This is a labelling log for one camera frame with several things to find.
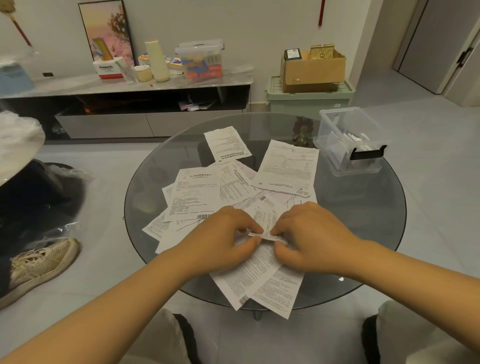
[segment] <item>white bottle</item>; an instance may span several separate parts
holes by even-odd
[[[150,67],[152,68],[153,77],[157,82],[164,82],[170,79],[170,72],[165,63],[165,56],[158,40],[150,40],[145,42],[150,59]]]

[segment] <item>forearm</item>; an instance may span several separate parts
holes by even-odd
[[[480,279],[366,242],[350,278],[388,295],[480,352]]]
[[[0,363],[117,363],[165,302],[191,278],[174,249],[71,313]]]

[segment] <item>cabinet drawer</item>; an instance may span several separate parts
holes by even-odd
[[[60,114],[56,118],[72,139],[153,136],[145,114]]]
[[[201,122],[241,113],[242,110],[184,111],[148,113],[146,116],[154,136],[172,136]]]

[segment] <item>blue container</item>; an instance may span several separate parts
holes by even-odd
[[[0,67],[0,96],[28,91],[34,87],[21,65],[14,63]]]

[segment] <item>stack of papers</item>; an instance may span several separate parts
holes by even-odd
[[[180,170],[175,182],[162,189],[167,209],[143,231],[159,240],[159,254],[178,244],[220,208],[233,206],[244,210],[264,232],[238,233],[235,244],[244,243],[252,235],[269,242],[262,242],[249,260],[211,276],[235,310],[252,299],[288,318],[303,272],[276,260],[272,241],[288,241],[283,236],[271,235],[270,230],[292,206],[317,202],[313,182],[318,149],[272,140],[256,172],[237,160],[252,154],[232,126],[207,132],[205,138],[216,162],[208,167]]]

